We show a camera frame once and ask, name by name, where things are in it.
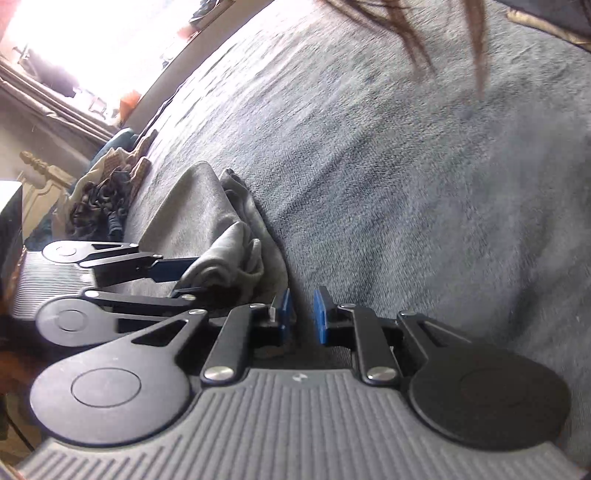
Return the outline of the grey sweatshirt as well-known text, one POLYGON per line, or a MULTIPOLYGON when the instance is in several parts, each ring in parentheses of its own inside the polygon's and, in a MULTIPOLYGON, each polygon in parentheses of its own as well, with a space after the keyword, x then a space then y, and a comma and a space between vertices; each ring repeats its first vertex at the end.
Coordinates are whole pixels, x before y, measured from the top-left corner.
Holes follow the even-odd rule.
POLYGON ((175 180, 146 181, 128 214, 124 239, 141 250, 193 262, 178 280, 141 281, 136 294, 235 288, 238 302, 269 302, 287 288, 287 267, 249 189, 231 169, 199 162, 175 180))

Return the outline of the black white plaid shirt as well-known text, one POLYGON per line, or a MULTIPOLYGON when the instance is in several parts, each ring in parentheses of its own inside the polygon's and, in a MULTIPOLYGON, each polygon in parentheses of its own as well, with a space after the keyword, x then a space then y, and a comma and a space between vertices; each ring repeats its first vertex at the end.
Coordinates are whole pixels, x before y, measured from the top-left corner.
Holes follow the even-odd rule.
POLYGON ((100 183, 87 182, 71 207, 66 223, 69 239, 121 242, 129 210, 130 173, 115 168, 100 183))

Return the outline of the cream carved headboard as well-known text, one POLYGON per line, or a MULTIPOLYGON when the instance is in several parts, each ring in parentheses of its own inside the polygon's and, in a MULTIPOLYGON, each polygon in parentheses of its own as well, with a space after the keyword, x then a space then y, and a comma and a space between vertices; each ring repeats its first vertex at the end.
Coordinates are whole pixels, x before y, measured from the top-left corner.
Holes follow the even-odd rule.
POLYGON ((23 187, 22 230, 23 238, 27 239, 59 197, 75 184, 76 179, 28 151, 21 151, 19 157, 29 167, 17 177, 23 187))

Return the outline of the beige checked garment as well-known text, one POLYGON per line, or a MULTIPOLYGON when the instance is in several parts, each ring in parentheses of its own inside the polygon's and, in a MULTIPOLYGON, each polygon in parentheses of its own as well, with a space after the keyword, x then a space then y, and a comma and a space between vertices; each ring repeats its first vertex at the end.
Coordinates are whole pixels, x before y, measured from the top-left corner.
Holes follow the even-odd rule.
POLYGON ((151 162, 147 157, 147 152, 157 135, 158 132, 156 130, 152 130, 149 135, 143 136, 137 146, 134 148, 132 156, 128 158, 129 163, 132 166, 130 173, 131 190, 129 203, 134 201, 144 178, 151 169, 151 162))

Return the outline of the teal blue duvet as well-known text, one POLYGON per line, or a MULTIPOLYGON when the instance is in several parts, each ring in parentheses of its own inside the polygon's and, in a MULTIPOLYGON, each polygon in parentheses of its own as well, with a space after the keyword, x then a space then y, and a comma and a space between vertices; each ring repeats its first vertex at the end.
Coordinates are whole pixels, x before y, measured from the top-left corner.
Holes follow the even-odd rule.
POLYGON ((131 151, 135 145, 138 135, 131 128, 119 130, 111 137, 103 147, 95 154, 90 164, 97 163, 110 149, 122 148, 131 151))

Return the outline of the orange bag on sill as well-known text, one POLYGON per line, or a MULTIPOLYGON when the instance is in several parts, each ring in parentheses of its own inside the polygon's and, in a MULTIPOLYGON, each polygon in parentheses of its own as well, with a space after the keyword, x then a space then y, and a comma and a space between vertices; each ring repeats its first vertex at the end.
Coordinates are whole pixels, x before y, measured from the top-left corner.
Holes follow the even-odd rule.
POLYGON ((120 123, 124 124, 129 118, 130 114, 136 108, 141 95, 139 92, 132 90, 123 95, 119 100, 119 119, 120 123))

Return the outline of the grey bed sheet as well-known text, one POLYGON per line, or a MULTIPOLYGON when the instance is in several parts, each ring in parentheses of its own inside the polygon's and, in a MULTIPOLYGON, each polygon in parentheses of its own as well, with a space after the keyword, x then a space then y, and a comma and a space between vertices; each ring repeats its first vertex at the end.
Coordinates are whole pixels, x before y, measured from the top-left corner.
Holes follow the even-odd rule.
POLYGON ((419 1, 436 68, 317 1, 276 1, 184 82, 156 121, 125 237, 198 255, 209 166, 245 182, 290 276, 290 362, 342 367, 312 337, 312 293, 423 312, 548 365, 573 400, 560 438, 590 463, 590 56, 489 2, 483 92, 461 11, 419 1))

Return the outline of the grey window curtain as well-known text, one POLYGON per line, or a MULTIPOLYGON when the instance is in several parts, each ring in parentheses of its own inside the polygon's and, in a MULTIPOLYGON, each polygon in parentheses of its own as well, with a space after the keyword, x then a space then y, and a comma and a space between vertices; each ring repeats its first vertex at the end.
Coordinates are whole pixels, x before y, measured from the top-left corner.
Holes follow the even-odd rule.
POLYGON ((5 59, 1 59, 1 91, 51 127, 69 130, 97 145, 105 144, 119 131, 117 126, 71 105, 57 93, 15 69, 5 59))

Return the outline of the coat on rack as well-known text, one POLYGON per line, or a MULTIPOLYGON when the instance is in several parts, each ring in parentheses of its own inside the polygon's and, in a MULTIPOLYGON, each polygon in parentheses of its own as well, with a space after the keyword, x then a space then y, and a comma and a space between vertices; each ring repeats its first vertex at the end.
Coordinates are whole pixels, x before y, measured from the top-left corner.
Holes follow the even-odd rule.
POLYGON ((47 63, 41 56, 31 49, 28 50, 27 59, 29 64, 34 68, 35 76, 41 84, 58 92, 64 97, 75 97, 78 83, 65 70, 47 63))

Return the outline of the person's brown hair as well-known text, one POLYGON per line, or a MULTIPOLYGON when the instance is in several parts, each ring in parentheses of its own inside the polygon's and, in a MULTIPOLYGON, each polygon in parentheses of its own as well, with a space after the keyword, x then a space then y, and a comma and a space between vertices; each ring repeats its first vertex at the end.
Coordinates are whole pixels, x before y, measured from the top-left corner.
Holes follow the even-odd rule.
MULTIPOLYGON (((425 41, 413 26, 407 1, 324 1, 335 12, 367 29, 396 35, 412 64, 435 73, 425 41)), ((488 17, 484 1, 460 1, 472 50, 477 91, 482 93, 489 77, 488 17)))

